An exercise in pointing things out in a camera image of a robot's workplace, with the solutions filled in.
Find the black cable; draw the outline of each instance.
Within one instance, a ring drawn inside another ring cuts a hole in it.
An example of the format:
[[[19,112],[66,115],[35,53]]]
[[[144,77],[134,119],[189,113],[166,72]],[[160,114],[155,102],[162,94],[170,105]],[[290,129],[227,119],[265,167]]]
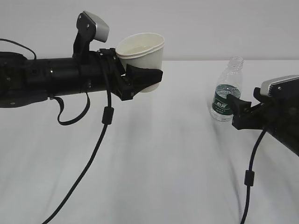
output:
[[[103,67],[103,63],[100,59],[100,64],[101,64],[101,68],[102,68],[102,72],[103,75],[105,77],[105,84],[106,84],[106,90],[107,90],[107,101],[108,101],[108,108],[111,108],[111,104],[112,104],[112,100],[111,100],[111,91],[110,91],[110,85],[109,85],[109,80],[107,77],[107,74],[104,70]],[[86,166],[84,167],[83,171],[81,172],[80,176],[77,178],[77,180],[75,181],[75,183],[73,184],[73,186],[71,187],[71,189],[69,190],[69,192],[67,193],[67,195],[64,197],[64,199],[62,200],[62,202],[59,204],[59,206],[55,209],[55,211],[52,213],[52,215],[49,216],[49,218],[47,218],[42,224],[47,224],[49,223],[56,215],[57,213],[62,209],[62,207],[64,206],[64,204],[67,202],[67,200],[70,198],[71,194],[74,192],[75,188],[78,186],[78,184],[80,183],[80,181],[82,180],[82,178],[84,177],[84,175],[86,174],[86,172],[88,171],[88,169],[90,168],[97,152],[98,149],[101,145],[101,142],[103,141],[104,135],[106,133],[108,124],[104,123],[101,135],[99,137],[99,140],[93,150],[92,156],[90,157],[88,163],[86,164]]]
[[[255,143],[255,145],[253,147],[253,150],[252,150],[252,153],[251,153],[251,157],[250,157],[250,161],[249,161],[249,168],[248,168],[248,170],[246,170],[246,175],[245,175],[245,185],[247,185],[246,202],[245,202],[245,208],[244,208],[243,217],[241,219],[240,224],[244,224],[245,223],[246,216],[247,216],[248,209],[249,209],[250,187],[253,186],[253,179],[254,179],[254,172],[252,171],[252,167],[253,167],[254,157],[256,155],[256,150],[257,150],[257,147],[259,146],[259,144],[261,143],[261,141],[262,141],[264,135],[266,134],[266,132],[267,132],[267,130],[268,130],[268,128],[269,128],[269,126],[270,126],[271,123],[269,123],[268,125],[266,125],[264,127],[264,129],[261,132],[260,136],[256,140],[256,143]]]
[[[22,66],[22,68],[30,67],[30,66],[32,66],[32,65],[36,62],[36,54],[35,54],[35,52],[34,52],[33,50],[31,50],[30,48],[25,47],[24,45],[21,45],[21,44],[18,43],[18,42],[11,41],[11,40],[8,40],[8,39],[0,38],[0,41],[9,42],[9,43],[15,44],[15,45],[17,45],[17,46],[19,46],[19,47],[25,48],[25,49],[29,50],[29,51],[34,55],[33,62],[32,62],[31,64],[28,64],[27,66]]]

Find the black strap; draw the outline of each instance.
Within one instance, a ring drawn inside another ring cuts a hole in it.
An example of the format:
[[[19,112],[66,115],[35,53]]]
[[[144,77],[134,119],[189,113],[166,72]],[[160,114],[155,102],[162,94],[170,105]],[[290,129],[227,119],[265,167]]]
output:
[[[86,115],[86,113],[88,112],[89,107],[90,107],[90,99],[89,99],[88,93],[86,93],[86,96],[87,96],[87,103],[86,103],[86,106],[85,106],[84,110],[82,111],[82,113],[79,114],[79,116],[77,116],[76,118],[74,118],[72,120],[68,120],[68,121],[60,121],[60,115],[64,111],[64,101],[60,97],[54,97],[53,98],[59,103],[59,106],[60,106],[60,112],[59,112],[59,115],[57,117],[58,123],[60,125],[67,126],[67,125],[75,124],[76,122],[81,120]]]

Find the robotic arm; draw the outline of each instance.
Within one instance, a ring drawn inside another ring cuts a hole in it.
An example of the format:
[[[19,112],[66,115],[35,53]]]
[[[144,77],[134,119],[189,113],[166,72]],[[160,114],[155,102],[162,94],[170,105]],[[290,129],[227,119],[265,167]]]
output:
[[[251,107],[251,102],[228,95],[228,105],[234,117],[232,125],[238,129],[267,132],[299,156],[299,76],[285,76],[262,83],[254,89],[254,97],[260,103]]]
[[[84,11],[77,19],[78,34],[70,58],[27,60],[13,52],[0,52],[0,108],[12,108],[56,96],[104,91],[107,74],[111,92],[130,100],[141,90],[159,83],[163,72],[127,65],[115,49],[90,51],[92,40],[106,42],[108,25]]]

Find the green bottle label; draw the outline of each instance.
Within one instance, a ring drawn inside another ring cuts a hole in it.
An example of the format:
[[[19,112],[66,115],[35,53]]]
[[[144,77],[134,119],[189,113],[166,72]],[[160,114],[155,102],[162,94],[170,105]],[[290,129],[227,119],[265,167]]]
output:
[[[240,95],[241,95],[240,91],[232,85],[222,84],[222,85],[218,85],[216,87],[212,108],[217,113],[222,114],[222,115],[232,115],[233,114],[233,111],[228,106],[227,99],[224,97],[221,97],[221,95],[226,97],[226,95],[228,95],[228,94],[232,94],[237,98],[240,98]]]

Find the bottle neck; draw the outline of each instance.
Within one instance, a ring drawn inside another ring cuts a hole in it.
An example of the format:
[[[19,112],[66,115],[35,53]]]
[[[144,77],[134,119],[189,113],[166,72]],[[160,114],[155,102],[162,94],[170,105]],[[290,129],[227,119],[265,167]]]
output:
[[[243,67],[228,66],[230,71],[241,71]]]

